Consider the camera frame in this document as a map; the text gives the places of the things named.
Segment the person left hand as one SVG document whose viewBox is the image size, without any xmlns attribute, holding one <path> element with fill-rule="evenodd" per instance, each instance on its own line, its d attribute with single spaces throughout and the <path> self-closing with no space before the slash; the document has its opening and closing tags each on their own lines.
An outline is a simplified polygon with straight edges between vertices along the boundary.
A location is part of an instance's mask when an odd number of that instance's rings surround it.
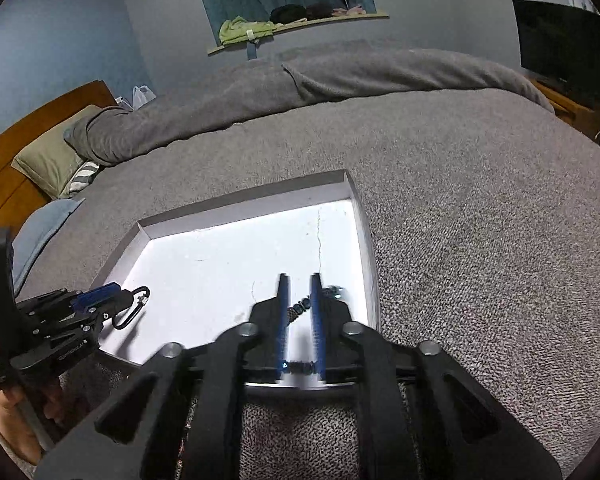
<svg viewBox="0 0 600 480">
<path fill-rule="evenodd" d="M 47 420 L 66 431 L 76 426 L 73 398 L 62 388 L 59 377 L 40 385 L 38 392 L 44 400 L 43 416 Z M 24 392 L 19 386 L 0 391 L 0 445 L 20 471 L 32 479 L 44 450 L 21 411 L 23 402 Z"/>
</svg>

